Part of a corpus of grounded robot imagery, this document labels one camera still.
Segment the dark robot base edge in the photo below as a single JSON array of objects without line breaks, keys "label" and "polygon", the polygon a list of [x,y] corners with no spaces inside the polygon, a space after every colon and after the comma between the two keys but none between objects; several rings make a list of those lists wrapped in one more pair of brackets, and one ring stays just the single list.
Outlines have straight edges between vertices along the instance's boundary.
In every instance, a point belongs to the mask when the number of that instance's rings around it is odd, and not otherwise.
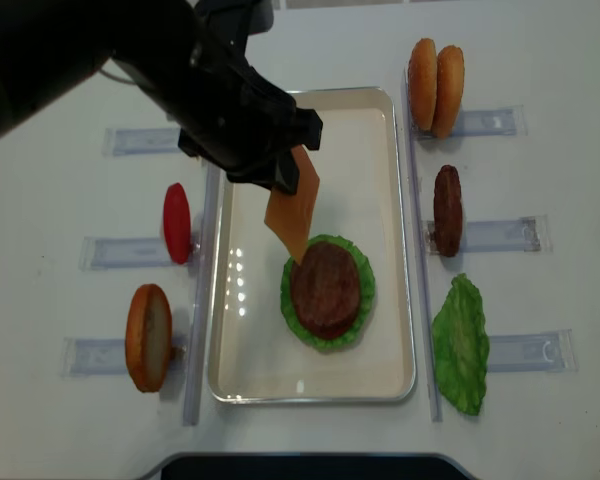
[{"label": "dark robot base edge", "polygon": [[147,479],[473,479],[442,454],[245,453],[176,455]]}]

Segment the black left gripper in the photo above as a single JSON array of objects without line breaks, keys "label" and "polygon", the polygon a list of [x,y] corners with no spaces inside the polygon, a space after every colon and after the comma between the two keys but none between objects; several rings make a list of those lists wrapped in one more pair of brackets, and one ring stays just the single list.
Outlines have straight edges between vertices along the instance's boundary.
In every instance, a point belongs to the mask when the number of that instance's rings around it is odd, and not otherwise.
[{"label": "black left gripper", "polygon": [[273,25],[269,1],[200,1],[178,14],[169,37],[160,103],[180,124],[180,146],[219,166],[236,183],[295,194],[299,168],[291,149],[317,151],[323,122],[298,108],[245,56],[250,36]]}]

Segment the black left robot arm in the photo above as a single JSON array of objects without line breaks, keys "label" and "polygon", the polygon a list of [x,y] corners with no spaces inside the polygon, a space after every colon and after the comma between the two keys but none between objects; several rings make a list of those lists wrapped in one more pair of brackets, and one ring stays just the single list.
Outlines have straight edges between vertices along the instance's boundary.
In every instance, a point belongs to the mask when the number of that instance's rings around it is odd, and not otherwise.
[{"label": "black left robot arm", "polygon": [[115,62],[230,180],[297,189],[294,100],[248,63],[259,1],[0,1],[0,138]]}]

